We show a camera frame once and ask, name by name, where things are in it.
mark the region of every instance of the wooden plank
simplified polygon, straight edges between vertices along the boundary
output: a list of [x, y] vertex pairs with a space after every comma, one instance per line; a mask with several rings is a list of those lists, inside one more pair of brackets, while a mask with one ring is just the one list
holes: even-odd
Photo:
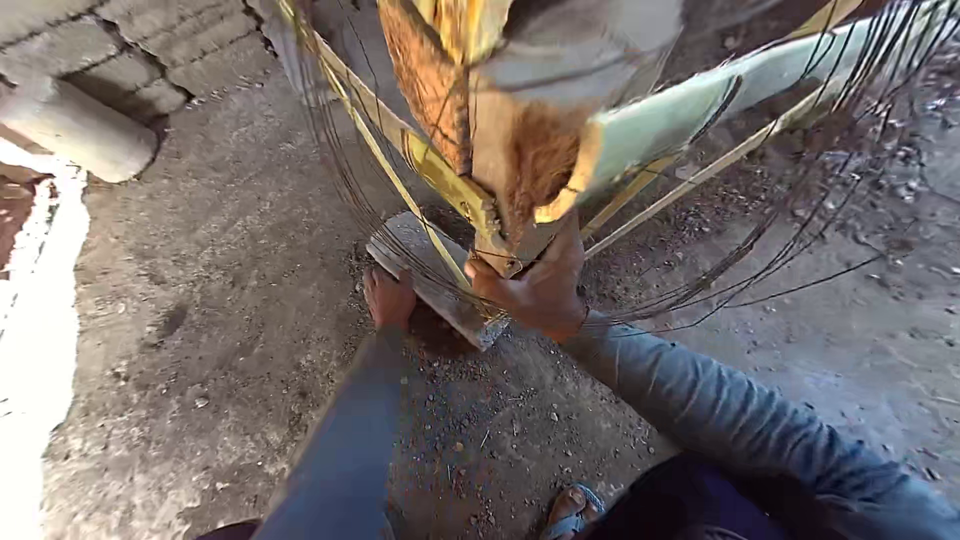
[[[430, 245], [430, 240], [423, 232], [420, 220], [411, 212], [403, 212], [387, 220], [381, 233], [371, 236], [367, 244], [367, 252], [377, 262], [391, 272], [398, 275], [401, 269], [409, 269], [409, 261], [404, 256], [395, 253], [383, 240], [385, 234], [392, 234], [403, 246], [416, 257], [420, 263], [426, 263], [436, 272], [443, 272], [444, 262], [437, 257], [437, 252]], [[439, 233], [446, 250], [458, 264], [463, 266], [467, 262], [467, 251], [457, 245], [449, 236]], [[443, 288], [436, 283], [414, 278], [414, 290], [418, 296], [440, 314], [450, 325], [457, 329], [477, 349], [486, 351], [493, 341], [500, 335], [507, 325], [509, 318], [488, 320], [484, 318], [477, 307], [460, 295]]]

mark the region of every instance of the cement block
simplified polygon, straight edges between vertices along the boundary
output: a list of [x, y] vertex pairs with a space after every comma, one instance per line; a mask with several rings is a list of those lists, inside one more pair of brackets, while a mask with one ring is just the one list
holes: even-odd
[[133, 49], [85, 71], [73, 73], [65, 80], [101, 103], [113, 105], [159, 76], [160, 70], [143, 53]]
[[98, 0], [0, 0], [0, 43], [11, 43], [98, 4]]
[[114, 108], [131, 118], [146, 122], [179, 109], [185, 101], [186, 95], [179, 88], [166, 79], [157, 79], [127, 96]]
[[154, 132], [50, 77], [18, 86], [0, 103], [0, 124], [107, 182], [139, 174], [156, 150]]
[[256, 21], [240, 8], [239, 0], [229, 2], [191, 17], [172, 31], [147, 38], [141, 44], [167, 66], [190, 63], [256, 29]]
[[119, 50], [116, 39], [85, 16], [0, 51], [0, 73], [20, 85], [35, 74], [58, 77], [80, 71]]
[[259, 33], [237, 39], [227, 47], [187, 65], [167, 71], [167, 78], [195, 95], [206, 95], [236, 85], [241, 77], [255, 77], [274, 64]]
[[140, 41], [222, 3], [224, 0], [109, 0], [96, 13], [115, 22], [127, 40]]

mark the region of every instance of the flip-flop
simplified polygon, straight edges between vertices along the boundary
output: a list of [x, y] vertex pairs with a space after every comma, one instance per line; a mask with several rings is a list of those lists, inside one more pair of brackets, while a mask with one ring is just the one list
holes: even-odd
[[[580, 490], [584, 492], [584, 496], [587, 497], [587, 503], [593, 504], [593, 507], [597, 509], [597, 512], [603, 514], [607, 511], [603, 501], [601, 501], [595, 493], [590, 491], [590, 488], [586, 487], [582, 483], [574, 483], [567, 486], [564, 491], [571, 487], [580, 488]], [[568, 532], [580, 532], [587, 527], [587, 520], [584, 519], [584, 516], [581, 514], [582, 512], [583, 510], [573, 514], [572, 516], [566, 516], [559, 522], [546, 528], [546, 530], [540, 534], [540, 540], [556, 540]]]

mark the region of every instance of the dirt ground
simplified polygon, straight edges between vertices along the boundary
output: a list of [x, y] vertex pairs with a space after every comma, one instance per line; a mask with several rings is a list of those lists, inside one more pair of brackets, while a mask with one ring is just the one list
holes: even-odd
[[[873, 255], [884, 224], [904, 215], [923, 218], [913, 255], [664, 336], [814, 408], [955, 499], [960, 135], [927, 122], [918, 129], [938, 138], [924, 143], [912, 203], [899, 184], [871, 187], [879, 217], [855, 212], [865, 225], [825, 233], [744, 300]], [[268, 510], [372, 330], [359, 282], [366, 238], [320, 152], [277, 65], [173, 115], [139, 182], [89, 188], [75, 399], [45, 461], [49, 538], [192, 538]], [[919, 178], [916, 166], [902, 173]], [[769, 190], [740, 177], [684, 199], [588, 264], [588, 297], [623, 307], [688, 279], [742, 239]], [[728, 280], [769, 259], [805, 211]], [[562, 485], [584, 481], [612, 500], [675, 452], [534, 332], [513, 326], [483, 354], [418, 348], [390, 479], [412, 537], [534, 538]]]

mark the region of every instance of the foot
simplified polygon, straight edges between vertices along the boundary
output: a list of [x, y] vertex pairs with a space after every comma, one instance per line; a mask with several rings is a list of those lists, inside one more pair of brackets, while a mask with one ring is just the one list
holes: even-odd
[[[577, 486], [570, 486], [557, 496], [553, 502], [553, 508], [550, 509], [550, 516], [546, 519], [546, 528], [553, 527], [563, 518], [570, 517], [579, 513], [587, 523], [600, 517], [600, 509], [587, 500], [584, 491]], [[576, 532], [565, 532], [557, 536], [556, 540], [570, 540], [576, 535]]]

